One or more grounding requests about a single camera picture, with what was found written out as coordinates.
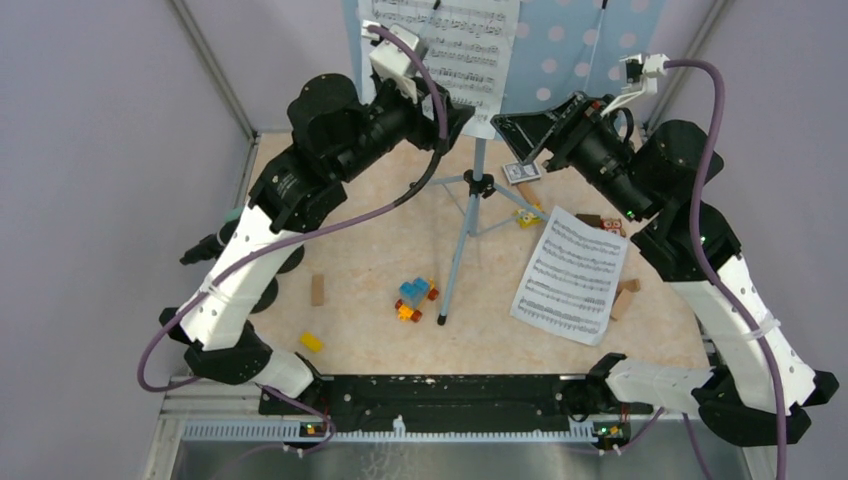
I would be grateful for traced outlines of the sheet music page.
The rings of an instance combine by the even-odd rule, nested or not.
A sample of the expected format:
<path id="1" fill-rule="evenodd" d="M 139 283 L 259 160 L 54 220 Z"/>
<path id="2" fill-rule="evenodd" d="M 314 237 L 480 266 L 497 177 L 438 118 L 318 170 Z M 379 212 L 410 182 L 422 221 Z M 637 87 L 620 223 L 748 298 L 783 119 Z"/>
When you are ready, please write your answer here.
<path id="1" fill-rule="evenodd" d="M 588 346 L 601 343 L 628 250 L 618 233 L 555 207 L 528 261 L 510 315 Z"/>
<path id="2" fill-rule="evenodd" d="M 472 105 L 467 136 L 495 137 L 491 118 L 501 111 L 518 31 L 519 1 L 358 1 L 356 17 L 386 27 L 399 24 L 422 38 L 433 80 L 454 102 Z"/>

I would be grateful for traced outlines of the blue music stand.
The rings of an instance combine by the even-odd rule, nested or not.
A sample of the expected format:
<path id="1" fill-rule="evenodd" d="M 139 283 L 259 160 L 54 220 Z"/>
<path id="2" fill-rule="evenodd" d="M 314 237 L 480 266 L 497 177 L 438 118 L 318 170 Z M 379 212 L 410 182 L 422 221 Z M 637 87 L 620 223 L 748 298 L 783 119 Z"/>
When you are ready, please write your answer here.
<path id="1" fill-rule="evenodd" d="M 518 217 L 545 221 L 537 200 L 526 200 L 484 174 L 486 145 L 495 138 L 491 118 L 553 105 L 584 90 L 616 92 L 623 83 L 619 58 L 640 53 L 654 33 L 660 1 L 345 1 L 342 4 L 354 78 L 370 100 L 370 47 L 363 25 L 404 26 L 428 46 L 423 60 L 454 102 L 475 108 L 463 132 L 476 140 L 469 199 L 437 320 L 446 323 L 468 238 L 478 227 L 483 198 L 499 193 L 519 206 Z"/>

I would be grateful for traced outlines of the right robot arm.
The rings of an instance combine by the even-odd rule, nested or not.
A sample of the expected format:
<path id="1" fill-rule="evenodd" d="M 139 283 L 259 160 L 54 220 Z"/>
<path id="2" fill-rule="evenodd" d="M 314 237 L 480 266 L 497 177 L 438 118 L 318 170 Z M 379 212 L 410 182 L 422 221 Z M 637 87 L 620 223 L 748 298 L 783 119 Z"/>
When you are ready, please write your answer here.
<path id="1" fill-rule="evenodd" d="M 697 415 L 715 435 L 740 447 L 777 444 L 783 412 L 785 441 L 798 442 L 811 424 L 808 408 L 826 404 L 839 383 L 794 352 L 753 285 L 739 239 L 709 204 L 700 207 L 699 226 L 716 279 L 699 265 L 689 219 L 706 133 L 693 122 L 670 120 L 634 149 L 615 131 L 614 116 L 603 114 L 610 102 L 610 96 L 575 92 L 558 107 L 498 114 L 491 122 L 519 161 L 549 151 L 547 171 L 575 169 L 627 219 L 642 223 L 632 242 L 691 307 L 722 364 L 665 367 L 610 353 L 589 372 L 589 404 L 600 412 L 642 403 Z M 781 378 L 782 407 L 775 403 L 770 362 Z"/>

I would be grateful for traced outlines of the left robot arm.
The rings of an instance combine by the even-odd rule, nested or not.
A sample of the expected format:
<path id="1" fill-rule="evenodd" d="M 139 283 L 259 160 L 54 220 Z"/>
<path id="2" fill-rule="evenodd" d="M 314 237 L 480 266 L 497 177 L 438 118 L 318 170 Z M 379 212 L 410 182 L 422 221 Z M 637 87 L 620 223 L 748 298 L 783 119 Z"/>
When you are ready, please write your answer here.
<path id="1" fill-rule="evenodd" d="M 434 156 L 453 147 L 475 110 L 454 102 L 444 88 L 437 94 L 445 128 L 425 113 L 429 97 L 406 97 L 392 80 L 380 82 L 368 104 L 341 74 L 305 84 L 287 110 L 290 146 L 261 172 L 239 218 L 189 251 L 188 262 L 213 258 L 214 266 L 189 301 L 161 315 L 169 336 L 186 346 L 184 357 L 196 376 L 273 388 L 297 413 L 317 407 L 321 388 L 313 370 L 296 354 L 263 341 L 250 314 L 305 235 L 346 200 L 347 183 L 401 142 Z"/>

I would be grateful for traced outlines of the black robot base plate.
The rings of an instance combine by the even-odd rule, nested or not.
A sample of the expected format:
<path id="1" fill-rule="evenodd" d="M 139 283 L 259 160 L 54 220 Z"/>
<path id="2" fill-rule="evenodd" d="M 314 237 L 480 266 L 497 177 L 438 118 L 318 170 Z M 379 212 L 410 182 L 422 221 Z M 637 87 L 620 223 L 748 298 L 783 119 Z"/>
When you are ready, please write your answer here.
<path id="1" fill-rule="evenodd" d="M 258 412 L 318 441 L 325 420 L 338 442 L 624 442 L 628 420 L 653 407 L 621 403 L 582 375 L 336 375 L 296 404 L 262 391 Z"/>

